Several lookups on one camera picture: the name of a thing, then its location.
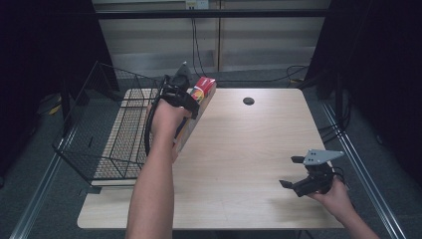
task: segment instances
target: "human arm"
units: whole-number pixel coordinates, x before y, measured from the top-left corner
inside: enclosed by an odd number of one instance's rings
[[[151,132],[151,150],[130,200],[126,238],[171,238],[174,213],[173,139],[189,112],[161,100]]]
[[[338,178],[333,179],[327,194],[315,192],[308,196],[322,204],[344,226],[351,238],[379,238],[354,210],[347,190]]]

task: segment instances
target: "power outlet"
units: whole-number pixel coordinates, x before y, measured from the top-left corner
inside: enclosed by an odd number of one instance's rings
[[[196,0],[186,0],[186,10],[195,10],[198,8]]]
[[[209,1],[208,0],[197,0],[196,1],[196,7],[197,9],[209,9]]]

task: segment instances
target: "gray floor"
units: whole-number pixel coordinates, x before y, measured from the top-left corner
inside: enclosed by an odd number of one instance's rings
[[[295,78],[302,78],[304,73],[302,72],[301,76],[297,75]],[[288,85],[287,79],[266,82],[266,80],[285,76],[285,70],[213,73],[208,75],[217,79],[221,88],[285,88]],[[321,101],[317,99],[315,89],[304,90],[304,95],[317,127],[329,125],[322,110]],[[332,104],[332,100],[333,97],[324,102]],[[49,104],[51,102],[40,106],[40,111],[47,109],[50,106]],[[32,194],[35,192],[54,155],[51,143],[62,123],[60,112],[52,116],[43,114],[39,127],[9,170],[6,184],[0,190],[0,238],[10,237]],[[420,202],[422,190],[419,185],[400,168],[393,153],[387,147],[378,143],[376,133],[371,125],[356,108],[352,109],[347,133],[364,160],[381,194],[397,216],[407,238],[420,238],[422,233],[422,203]],[[326,143],[325,147],[342,150],[337,139]],[[333,164],[344,169],[346,180],[350,186],[349,194],[358,213],[381,238],[389,238],[387,230],[347,158],[334,161]],[[123,238],[123,230],[84,230],[78,227],[79,211],[85,200],[81,193],[84,188],[87,188],[87,184],[67,164],[61,163],[28,237]],[[347,238],[346,232],[342,229],[311,230],[310,232],[314,238]],[[292,233],[294,232],[175,231],[174,238],[292,238],[294,237]],[[301,238],[309,237],[303,233]]]

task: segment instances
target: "wire rack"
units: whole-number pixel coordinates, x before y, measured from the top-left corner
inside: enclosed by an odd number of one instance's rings
[[[91,185],[136,179],[146,160],[146,108],[160,85],[96,63],[53,142],[55,152]]]

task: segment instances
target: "wooden table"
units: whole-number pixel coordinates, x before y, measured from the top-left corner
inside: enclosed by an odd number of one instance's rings
[[[255,103],[245,105],[246,97]],[[279,182],[307,176],[291,156],[310,148],[324,146],[301,91],[217,89],[173,165],[174,229],[341,228],[320,204]],[[88,194],[78,225],[124,229],[131,192]]]

